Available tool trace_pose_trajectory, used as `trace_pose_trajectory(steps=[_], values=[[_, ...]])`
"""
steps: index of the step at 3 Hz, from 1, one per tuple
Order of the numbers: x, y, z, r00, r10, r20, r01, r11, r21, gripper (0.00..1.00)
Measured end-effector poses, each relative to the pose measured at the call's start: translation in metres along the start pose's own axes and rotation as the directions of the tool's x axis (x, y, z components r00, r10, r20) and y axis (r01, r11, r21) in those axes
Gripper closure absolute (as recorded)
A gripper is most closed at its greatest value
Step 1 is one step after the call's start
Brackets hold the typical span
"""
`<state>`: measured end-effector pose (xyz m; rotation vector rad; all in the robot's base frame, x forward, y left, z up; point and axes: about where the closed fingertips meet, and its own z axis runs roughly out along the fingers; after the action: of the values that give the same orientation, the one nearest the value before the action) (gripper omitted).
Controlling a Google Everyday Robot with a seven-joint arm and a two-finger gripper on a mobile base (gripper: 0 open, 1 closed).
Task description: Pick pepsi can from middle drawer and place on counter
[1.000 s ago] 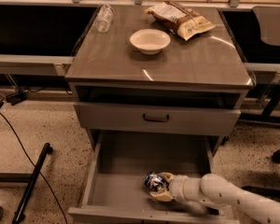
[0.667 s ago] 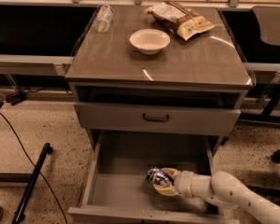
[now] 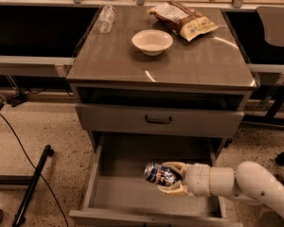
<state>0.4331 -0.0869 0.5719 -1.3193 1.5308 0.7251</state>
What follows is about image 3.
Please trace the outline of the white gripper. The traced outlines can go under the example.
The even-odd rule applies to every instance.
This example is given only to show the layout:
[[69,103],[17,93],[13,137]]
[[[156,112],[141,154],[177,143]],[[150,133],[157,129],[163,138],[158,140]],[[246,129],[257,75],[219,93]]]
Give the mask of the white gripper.
[[185,164],[182,162],[164,162],[162,166],[176,172],[183,179],[171,186],[158,185],[157,188],[169,196],[210,197],[210,166],[203,164]]

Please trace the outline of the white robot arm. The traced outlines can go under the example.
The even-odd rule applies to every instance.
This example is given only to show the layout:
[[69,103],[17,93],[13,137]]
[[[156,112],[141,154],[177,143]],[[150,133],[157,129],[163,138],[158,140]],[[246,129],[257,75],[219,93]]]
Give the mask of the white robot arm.
[[231,201],[265,204],[284,219],[284,185],[262,165],[245,161],[236,170],[204,164],[166,162],[182,179],[158,189],[170,196],[225,197]]

